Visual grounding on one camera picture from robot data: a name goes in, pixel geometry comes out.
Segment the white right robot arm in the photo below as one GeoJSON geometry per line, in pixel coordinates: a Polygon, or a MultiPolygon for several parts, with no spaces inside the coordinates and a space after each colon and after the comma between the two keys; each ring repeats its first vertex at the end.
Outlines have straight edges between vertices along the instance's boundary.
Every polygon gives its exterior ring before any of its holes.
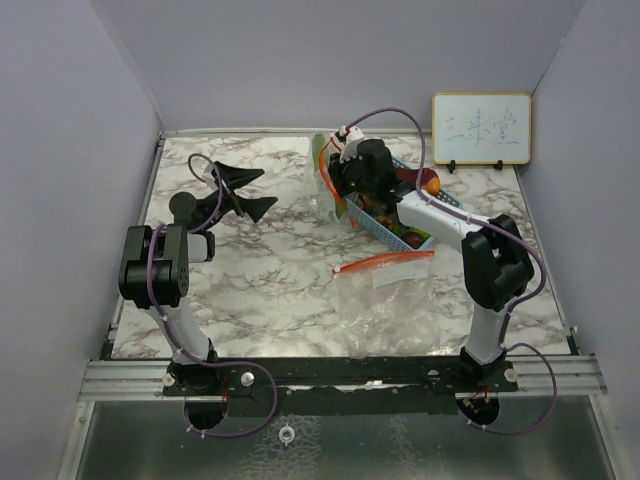
{"type": "Polygon", "coordinates": [[[433,170],[396,165],[381,139],[357,140],[331,154],[327,174],[339,197],[359,196],[373,212],[425,232],[461,255],[474,309],[459,378],[469,390],[486,388],[496,376],[493,363],[505,354],[508,307],[534,276],[515,221],[505,214],[472,215],[437,199],[424,183],[437,178],[433,170]]]}

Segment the green leafy vegetable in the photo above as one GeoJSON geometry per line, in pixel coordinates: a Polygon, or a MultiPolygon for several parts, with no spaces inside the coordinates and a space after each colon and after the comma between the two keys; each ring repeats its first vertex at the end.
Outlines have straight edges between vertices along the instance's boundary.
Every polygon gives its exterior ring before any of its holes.
{"type": "Polygon", "coordinates": [[[345,210],[339,206],[333,205],[331,207],[321,207],[320,214],[321,218],[327,222],[339,224],[343,222],[345,210]]]}

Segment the clear zip bag orange zipper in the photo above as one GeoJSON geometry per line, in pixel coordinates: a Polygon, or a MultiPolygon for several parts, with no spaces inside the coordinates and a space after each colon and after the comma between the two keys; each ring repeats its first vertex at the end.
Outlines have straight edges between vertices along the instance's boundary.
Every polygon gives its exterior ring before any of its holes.
{"type": "Polygon", "coordinates": [[[347,200],[338,194],[329,174],[331,155],[340,153],[340,146],[332,133],[321,131],[311,138],[307,166],[307,178],[311,188],[309,203],[316,216],[325,222],[327,221],[321,218],[321,207],[335,205],[343,208],[345,210],[343,222],[336,225],[355,228],[360,211],[349,209],[347,200]]]}

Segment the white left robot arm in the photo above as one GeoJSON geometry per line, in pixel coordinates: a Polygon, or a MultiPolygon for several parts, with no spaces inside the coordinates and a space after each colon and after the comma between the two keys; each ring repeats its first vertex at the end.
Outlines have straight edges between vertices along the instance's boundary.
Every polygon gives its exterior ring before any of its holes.
{"type": "Polygon", "coordinates": [[[214,364],[212,341],[197,325],[187,294],[189,266],[211,262],[215,256],[212,228],[233,212],[258,222],[275,205],[275,197],[244,198],[236,191],[265,174],[260,168],[239,168],[193,154],[209,163],[208,175],[198,179],[213,188],[204,198],[180,191],[169,201],[173,221],[156,227],[128,228],[122,251],[118,287],[155,320],[172,350],[175,366],[189,366],[186,382],[206,395],[220,385],[221,371],[214,364]]]}

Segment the red and orange meat slab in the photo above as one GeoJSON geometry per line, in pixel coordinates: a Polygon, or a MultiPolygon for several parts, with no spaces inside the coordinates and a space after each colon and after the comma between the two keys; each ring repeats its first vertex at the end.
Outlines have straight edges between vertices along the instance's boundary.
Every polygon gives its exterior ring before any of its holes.
{"type": "MultiPolygon", "coordinates": [[[[407,183],[415,184],[420,171],[418,169],[409,169],[397,167],[395,169],[396,179],[407,183]]],[[[431,168],[424,168],[421,171],[420,186],[429,195],[437,196],[441,190],[441,181],[437,172],[431,168]]]]}

